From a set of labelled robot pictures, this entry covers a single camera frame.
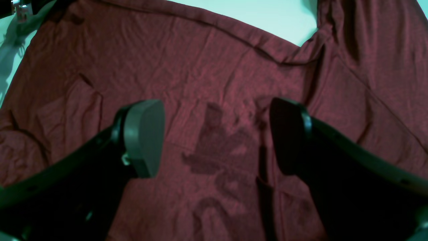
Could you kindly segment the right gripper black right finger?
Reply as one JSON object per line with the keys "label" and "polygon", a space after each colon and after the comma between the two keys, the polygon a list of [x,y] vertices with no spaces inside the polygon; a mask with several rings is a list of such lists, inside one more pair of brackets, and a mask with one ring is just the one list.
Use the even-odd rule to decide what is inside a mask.
{"label": "right gripper black right finger", "polygon": [[280,171],[309,188],[331,241],[426,241],[427,181],[376,157],[275,97],[269,121]]}

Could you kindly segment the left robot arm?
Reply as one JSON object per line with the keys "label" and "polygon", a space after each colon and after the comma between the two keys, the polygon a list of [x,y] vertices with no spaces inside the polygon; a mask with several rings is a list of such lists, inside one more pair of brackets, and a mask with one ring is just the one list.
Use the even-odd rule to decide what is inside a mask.
{"label": "left robot arm", "polygon": [[25,22],[33,15],[37,15],[41,9],[52,0],[1,0],[0,18],[15,15],[17,21]]}

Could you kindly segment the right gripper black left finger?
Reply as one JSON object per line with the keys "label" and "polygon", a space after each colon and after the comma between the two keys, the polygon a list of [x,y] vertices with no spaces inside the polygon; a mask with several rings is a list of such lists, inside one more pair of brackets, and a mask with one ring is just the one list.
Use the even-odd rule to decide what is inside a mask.
{"label": "right gripper black left finger", "polygon": [[1,190],[1,233],[18,241],[106,240],[129,180],[158,173],[165,119],[159,99],[125,106],[78,150]]}

